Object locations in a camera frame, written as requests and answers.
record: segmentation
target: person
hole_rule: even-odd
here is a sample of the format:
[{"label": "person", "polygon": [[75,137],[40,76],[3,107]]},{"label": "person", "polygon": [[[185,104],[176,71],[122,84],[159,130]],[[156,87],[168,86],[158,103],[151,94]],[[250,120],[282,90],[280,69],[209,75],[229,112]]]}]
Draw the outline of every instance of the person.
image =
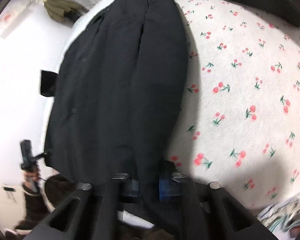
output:
[{"label": "person", "polygon": [[[39,181],[40,169],[38,166],[35,167],[34,172],[23,171],[23,175],[25,180],[22,182],[22,188],[26,202],[26,215],[13,230],[6,229],[4,235],[7,240],[23,239],[40,221],[50,214],[42,194],[42,189],[39,188],[39,192],[34,193],[31,190],[31,182],[28,180],[28,178],[31,178],[35,182]],[[56,174],[46,180],[44,192],[53,207],[57,207],[62,200],[74,191],[74,186],[74,183],[68,181],[60,174]]]}]

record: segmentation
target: pink cherry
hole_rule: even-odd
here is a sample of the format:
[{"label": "pink cherry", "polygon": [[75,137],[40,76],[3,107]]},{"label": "pink cherry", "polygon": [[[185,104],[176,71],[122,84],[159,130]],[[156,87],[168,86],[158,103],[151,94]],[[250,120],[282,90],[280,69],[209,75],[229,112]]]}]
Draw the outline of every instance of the pink cherry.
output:
[{"label": "pink cherry", "polygon": [[201,164],[201,160],[197,158],[194,160],[194,163],[199,166]]},{"label": "pink cherry", "polygon": [[247,153],[245,151],[240,152],[240,158],[244,158],[246,155],[247,155]]},{"label": "pink cherry", "polygon": [[250,110],[251,110],[251,112],[255,112],[256,111],[256,106],[250,106]]},{"label": "pink cherry", "polygon": [[197,157],[198,157],[198,159],[203,159],[204,158],[204,154],[203,153],[198,153],[198,155],[197,155]]},{"label": "pink cherry", "polygon": [[238,160],[238,161],[235,163],[235,166],[236,166],[236,167],[240,167],[241,163],[242,163],[241,160]]}]

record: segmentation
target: patterned fabric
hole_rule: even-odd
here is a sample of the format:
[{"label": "patterned fabric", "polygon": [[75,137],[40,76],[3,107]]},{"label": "patterned fabric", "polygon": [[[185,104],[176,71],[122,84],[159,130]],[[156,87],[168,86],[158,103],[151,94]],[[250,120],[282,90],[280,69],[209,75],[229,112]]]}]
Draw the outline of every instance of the patterned fabric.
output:
[{"label": "patterned fabric", "polygon": [[167,159],[245,207],[300,191],[300,30],[223,0],[175,0],[189,70]]}]

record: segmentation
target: black jacket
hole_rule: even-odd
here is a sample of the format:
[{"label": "black jacket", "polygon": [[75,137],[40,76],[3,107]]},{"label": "black jacket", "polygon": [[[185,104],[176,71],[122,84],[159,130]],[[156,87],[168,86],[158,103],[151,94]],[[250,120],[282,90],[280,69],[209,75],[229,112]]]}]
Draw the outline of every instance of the black jacket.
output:
[{"label": "black jacket", "polygon": [[[284,2],[289,12],[292,5]],[[263,8],[265,1],[255,5]],[[47,166],[94,185],[137,168],[144,202],[172,232],[177,222],[158,202],[158,177],[180,109],[187,59],[173,0],[115,0],[65,54],[47,128]]]}]

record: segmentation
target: white wall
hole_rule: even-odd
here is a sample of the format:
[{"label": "white wall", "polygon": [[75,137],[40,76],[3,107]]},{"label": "white wall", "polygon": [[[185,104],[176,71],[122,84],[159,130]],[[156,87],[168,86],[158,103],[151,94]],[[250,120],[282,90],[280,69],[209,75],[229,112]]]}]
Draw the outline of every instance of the white wall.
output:
[{"label": "white wall", "polygon": [[[49,18],[43,4],[34,4],[18,26],[0,38],[0,182],[22,180],[19,141],[30,139],[34,155],[42,151],[44,106],[39,94],[40,70],[56,70],[71,28]],[[42,177],[51,169],[41,165]]]}]

